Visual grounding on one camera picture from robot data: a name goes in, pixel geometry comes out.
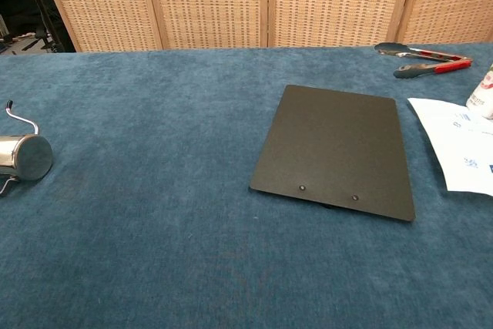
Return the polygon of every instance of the paper sheet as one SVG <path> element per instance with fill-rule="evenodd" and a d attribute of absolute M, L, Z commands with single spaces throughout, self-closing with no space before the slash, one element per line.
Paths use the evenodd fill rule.
<path fill-rule="evenodd" d="M 493 196 L 493 122 L 440 100 L 409 102 L 437 154 L 447 189 Z"/>

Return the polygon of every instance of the woven screen panel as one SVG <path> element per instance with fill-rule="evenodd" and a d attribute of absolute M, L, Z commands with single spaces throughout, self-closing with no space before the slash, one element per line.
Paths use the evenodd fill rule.
<path fill-rule="evenodd" d="M 271 46 L 372 45 L 386 39 L 396 0 L 275 0 Z"/>
<path fill-rule="evenodd" d="M 261 6 L 262 0 L 157 0 L 156 14 L 172 49 L 255 47 Z"/>
<path fill-rule="evenodd" d="M 60 1 L 82 52 L 161 49 L 152 0 Z"/>
<path fill-rule="evenodd" d="M 415 0 L 404 42 L 482 42 L 492 26 L 493 0 Z"/>

